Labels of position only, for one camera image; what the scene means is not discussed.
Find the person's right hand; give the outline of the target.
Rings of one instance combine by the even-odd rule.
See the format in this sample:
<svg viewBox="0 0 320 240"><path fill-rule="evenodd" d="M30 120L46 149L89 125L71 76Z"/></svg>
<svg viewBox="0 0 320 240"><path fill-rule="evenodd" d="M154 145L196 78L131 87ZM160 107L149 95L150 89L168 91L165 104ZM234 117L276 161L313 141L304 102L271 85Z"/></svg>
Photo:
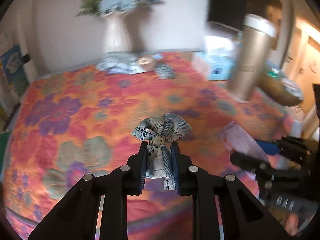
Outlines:
<svg viewBox="0 0 320 240"><path fill-rule="evenodd" d="M290 236L295 236L298 233L299 218L296 214L288 214L285 221L285 230Z"/></svg>

